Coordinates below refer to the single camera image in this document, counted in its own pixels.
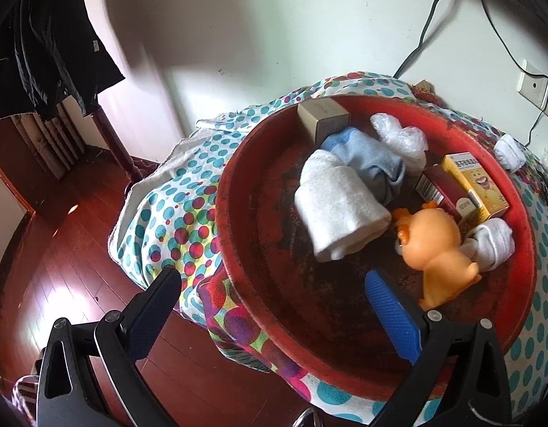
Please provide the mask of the orange yellow medicine box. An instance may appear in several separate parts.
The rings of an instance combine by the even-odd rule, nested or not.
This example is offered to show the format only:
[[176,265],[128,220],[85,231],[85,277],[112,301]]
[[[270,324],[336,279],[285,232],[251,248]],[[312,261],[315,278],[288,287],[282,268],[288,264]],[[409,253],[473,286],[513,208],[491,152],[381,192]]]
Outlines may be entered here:
[[502,217],[510,208],[499,187],[472,153],[447,154],[441,167],[455,178],[475,204],[476,211],[472,217],[475,226]]

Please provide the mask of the red snack wrapper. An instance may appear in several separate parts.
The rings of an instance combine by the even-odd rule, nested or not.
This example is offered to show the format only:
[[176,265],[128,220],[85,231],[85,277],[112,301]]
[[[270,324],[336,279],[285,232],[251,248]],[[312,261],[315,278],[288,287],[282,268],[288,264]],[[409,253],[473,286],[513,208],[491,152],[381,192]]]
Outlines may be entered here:
[[410,90],[417,99],[435,104],[442,108],[447,107],[446,101],[436,94],[434,86],[426,80],[421,80],[418,83],[411,85]]

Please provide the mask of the white towel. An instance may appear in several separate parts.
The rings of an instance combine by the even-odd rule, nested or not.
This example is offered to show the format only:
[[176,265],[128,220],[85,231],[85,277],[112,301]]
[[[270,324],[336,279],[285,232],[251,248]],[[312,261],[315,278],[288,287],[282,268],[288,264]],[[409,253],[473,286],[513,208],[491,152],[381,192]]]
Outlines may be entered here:
[[380,237],[392,220],[356,171],[322,149],[306,160],[294,204],[319,262],[359,252]]

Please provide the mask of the tan cardboard box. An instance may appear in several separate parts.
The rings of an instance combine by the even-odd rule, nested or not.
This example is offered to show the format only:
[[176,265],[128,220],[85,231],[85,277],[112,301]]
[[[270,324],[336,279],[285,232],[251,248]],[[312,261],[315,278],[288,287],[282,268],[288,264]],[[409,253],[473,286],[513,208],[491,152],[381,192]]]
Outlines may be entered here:
[[349,111],[330,97],[307,99],[299,103],[297,115],[316,147],[328,136],[348,127],[350,122]]

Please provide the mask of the white wall socket plate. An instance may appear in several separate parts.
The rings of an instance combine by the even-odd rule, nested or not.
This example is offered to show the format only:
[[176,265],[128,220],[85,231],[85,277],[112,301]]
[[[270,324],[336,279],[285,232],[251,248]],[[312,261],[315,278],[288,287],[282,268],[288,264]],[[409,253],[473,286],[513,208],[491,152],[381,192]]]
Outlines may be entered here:
[[548,118],[548,76],[527,60],[521,62],[517,82],[518,94],[537,107]]

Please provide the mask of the round red rusty tray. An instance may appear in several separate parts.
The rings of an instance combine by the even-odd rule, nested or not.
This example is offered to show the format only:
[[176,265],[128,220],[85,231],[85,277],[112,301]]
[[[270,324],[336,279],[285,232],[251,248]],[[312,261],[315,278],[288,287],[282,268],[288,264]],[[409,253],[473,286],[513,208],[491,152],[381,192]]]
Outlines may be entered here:
[[[510,177],[462,128],[419,105],[359,95],[342,95],[339,104],[366,133],[373,132],[370,117],[380,112],[422,129],[430,163],[448,153],[471,152],[503,192],[515,252],[443,312],[457,323],[489,318],[501,347],[509,349],[529,313],[537,281],[534,230]],[[342,260],[316,261],[294,207],[301,169],[312,150],[295,107],[262,121],[243,140],[223,171],[216,199],[223,264],[246,309],[285,355],[328,385],[384,401],[410,364],[397,356],[374,315],[364,277],[383,270],[414,298],[422,294],[422,277],[396,254],[392,233]]]

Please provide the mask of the black hanging clothes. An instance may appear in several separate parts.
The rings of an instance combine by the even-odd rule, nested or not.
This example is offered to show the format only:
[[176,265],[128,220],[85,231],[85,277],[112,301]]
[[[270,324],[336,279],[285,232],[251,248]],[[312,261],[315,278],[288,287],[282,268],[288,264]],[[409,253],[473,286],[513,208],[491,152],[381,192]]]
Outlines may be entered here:
[[84,0],[0,0],[0,120],[36,112],[50,121],[67,96],[88,115],[123,79]]

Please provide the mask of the red cream Marubi box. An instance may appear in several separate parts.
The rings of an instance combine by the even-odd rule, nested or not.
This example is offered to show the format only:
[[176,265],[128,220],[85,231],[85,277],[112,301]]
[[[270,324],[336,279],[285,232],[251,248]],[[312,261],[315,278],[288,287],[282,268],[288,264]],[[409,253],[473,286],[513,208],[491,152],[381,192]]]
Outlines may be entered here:
[[453,217],[462,232],[478,224],[478,208],[465,189],[440,165],[423,170],[415,191],[425,202],[434,201],[439,208]]

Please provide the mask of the white rolled sock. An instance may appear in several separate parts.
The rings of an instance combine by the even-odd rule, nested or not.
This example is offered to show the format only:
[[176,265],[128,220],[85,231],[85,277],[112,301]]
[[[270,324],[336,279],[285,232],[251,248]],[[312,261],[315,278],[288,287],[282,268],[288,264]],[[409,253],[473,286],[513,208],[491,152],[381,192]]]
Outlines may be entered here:
[[496,141],[494,154],[499,164],[512,174],[519,171],[527,161],[521,146],[507,133]]

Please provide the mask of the light blue cloth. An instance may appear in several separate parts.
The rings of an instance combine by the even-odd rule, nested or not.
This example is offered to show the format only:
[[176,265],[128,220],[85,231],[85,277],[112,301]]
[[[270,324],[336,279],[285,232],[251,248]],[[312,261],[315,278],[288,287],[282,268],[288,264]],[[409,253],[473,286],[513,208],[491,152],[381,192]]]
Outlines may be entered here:
[[388,205],[400,194],[406,166],[386,144],[349,126],[328,136],[320,148],[352,167],[380,204]]

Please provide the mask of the white sock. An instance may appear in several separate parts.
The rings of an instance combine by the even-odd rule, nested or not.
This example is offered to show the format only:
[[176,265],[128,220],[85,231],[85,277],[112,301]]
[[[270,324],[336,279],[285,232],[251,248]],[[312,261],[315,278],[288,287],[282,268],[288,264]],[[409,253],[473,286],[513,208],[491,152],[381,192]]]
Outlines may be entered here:
[[507,133],[496,141],[494,154],[499,164],[512,174],[519,171],[527,161],[521,146]]
[[495,270],[515,252],[512,229],[501,218],[493,218],[470,230],[460,252],[479,266],[480,273]]

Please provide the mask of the polka dot bed sheet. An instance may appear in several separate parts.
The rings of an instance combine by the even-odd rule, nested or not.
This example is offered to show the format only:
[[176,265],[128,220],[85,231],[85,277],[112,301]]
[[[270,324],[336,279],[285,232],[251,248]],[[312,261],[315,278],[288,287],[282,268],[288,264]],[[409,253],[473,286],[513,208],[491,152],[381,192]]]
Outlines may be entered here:
[[[369,423],[381,403],[326,384],[286,356],[239,303],[220,270],[215,198],[222,171],[249,132],[274,113],[308,98],[363,95],[398,98],[444,117],[485,149],[500,131],[460,111],[436,105],[407,83],[372,72],[351,72],[305,86],[265,104],[200,121],[148,178],[128,193],[108,240],[112,260],[139,287],[147,287],[168,265],[182,286],[176,311],[209,332],[227,359],[281,376],[299,395],[336,417]],[[505,357],[511,410],[523,415],[548,402],[548,205],[533,154],[511,176],[534,230],[537,279],[526,322]]]

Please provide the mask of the orange rubber chick toy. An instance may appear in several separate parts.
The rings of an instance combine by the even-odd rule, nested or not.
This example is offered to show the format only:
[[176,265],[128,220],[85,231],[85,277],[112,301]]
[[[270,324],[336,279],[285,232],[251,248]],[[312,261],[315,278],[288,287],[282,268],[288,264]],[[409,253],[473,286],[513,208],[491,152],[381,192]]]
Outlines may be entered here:
[[413,214],[397,208],[392,217],[404,262],[423,274],[423,310],[450,302],[481,280],[479,265],[460,250],[457,223],[435,202]]

